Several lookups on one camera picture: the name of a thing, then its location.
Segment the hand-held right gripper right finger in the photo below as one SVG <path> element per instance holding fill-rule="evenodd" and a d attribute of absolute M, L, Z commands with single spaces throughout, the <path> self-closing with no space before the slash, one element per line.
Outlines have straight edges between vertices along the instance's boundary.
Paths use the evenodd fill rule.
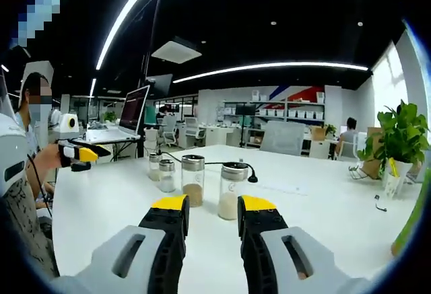
<path fill-rule="evenodd" d="M 238 235 L 249 293 L 365 293 L 370 285 L 340 270 L 329 248 L 287 226 L 263 198 L 238 197 Z"/>

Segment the person's left hand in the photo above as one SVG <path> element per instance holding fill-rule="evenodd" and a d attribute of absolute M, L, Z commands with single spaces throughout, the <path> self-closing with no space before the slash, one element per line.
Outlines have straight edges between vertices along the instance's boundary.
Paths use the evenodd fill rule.
<path fill-rule="evenodd" d="M 61 156 L 59 145 L 56 143 L 48 144 L 41 152 L 43 164 L 48 170 L 61 167 Z"/>

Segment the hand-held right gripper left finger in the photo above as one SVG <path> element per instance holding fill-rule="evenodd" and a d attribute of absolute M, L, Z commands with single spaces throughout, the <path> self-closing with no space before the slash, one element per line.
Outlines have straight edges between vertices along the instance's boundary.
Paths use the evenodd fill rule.
<path fill-rule="evenodd" d="M 177 293 L 189 228 L 187 195 L 153 203 L 139 225 L 128 225 L 93 251 L 72 278 L 73 293 Z"/>

